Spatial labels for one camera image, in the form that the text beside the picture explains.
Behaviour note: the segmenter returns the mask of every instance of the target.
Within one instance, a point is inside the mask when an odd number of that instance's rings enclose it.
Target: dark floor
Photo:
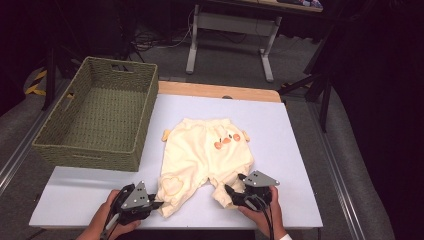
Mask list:
[[[142,57],[146,62],[158,65],[159,78],[163,80],[276,90],[282,83],[293,83],[306,77],[303,70],[318,47],[310,39],[277,38],[270,54],[275,81],[268,83],[257,53],[261,43],[264,41],[258,37],[247,37],[242,43],[234,44],[213,32],[205,33],[199,38],[192,75],[185,73],[188,43],[152,48],[143,52]],[[131,59],[139,60],[135,54]],[[59,82],[66,85],[69,80]],[[320,229],[321,239],[394,239],[337,93],[332,92],[327,133],[323,134],[316,118],[320,104],[305,102],[304,91],[298,90],[282,99],[287,101],[296,140],[316,193],[324,224]],[[40,231],[29,227],[28,222],[37,204],[35,199],[42,194],[53,166],[28,149],[28,155],[22,156],[24,160],[13,178],[4,181],[3,175],[13,165],[16,155],[23,152],[14,153],[31,132],[43,101],[43,96],[27,95],[25,101],[0,118],[2,187],[7,186],[0,192],[1,239],[27,239]],[[39,232],[40,235],[33,239],[74,239],[80,232],[48,230]],[[292,230],[290,234],[293,239],[318,239],[319,231]],[[256,232],[256,239],[264,239],[264,236]]]

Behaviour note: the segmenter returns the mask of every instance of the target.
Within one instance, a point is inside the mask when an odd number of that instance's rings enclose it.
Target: wicker basket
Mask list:
[[[156,65],[88,57],[32,146],[55,166],[136,172],[157,93]]]

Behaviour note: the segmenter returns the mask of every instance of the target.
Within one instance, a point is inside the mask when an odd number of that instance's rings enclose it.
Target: metal desk leg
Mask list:
[[[188,54],[186,73],[192,74],[194,71],[194,63],[196,61],[197,53],[197,23],[199,20],[199,5],[196,5],[194,8],[193,16],[193,35],[191,37],[191,46],[190,52]]]
[[[262,65],[265,71],[265,78],[268,82],[274,81],[274,76],[272,75],[271,66],[269,64],[268,54],[271,51],[272,44],[274,43],[275,36],[277,35],[278,28],[280,27],[281,17],[275,19],[275,25],[272,27],[271,33],[268,36],[268,45],[266,49],[259,49],[261,53]]]

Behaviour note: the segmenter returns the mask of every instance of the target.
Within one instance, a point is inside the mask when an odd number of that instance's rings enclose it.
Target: white table surface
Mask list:
[[[322,227],[318,206],[283,103],[228,100],[158,94],[138,172],[56,167],[35,208],[30,226],[80,228],[112,189],[141,180],[149,194],[156,193],[165,143],[163,130],[183,118],[229,118],[250,136],[250,150],[259,170],[280,181],[279,202],[286,228]],[[223,209],[208,182],[179,211],[163,218],[153,211],[142,229],[255,229],[238,210]]]

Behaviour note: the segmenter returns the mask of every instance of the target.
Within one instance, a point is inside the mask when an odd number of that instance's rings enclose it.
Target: baby onesie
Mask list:
[[[176,212],[207,180],[215,187],[212,196],[224,208],[232,208],[227,184],[243,190],[238,174],[247,175],[253,157],[247,135],[229,119],[184,119],[168,135],[156,199],[163,217]]]

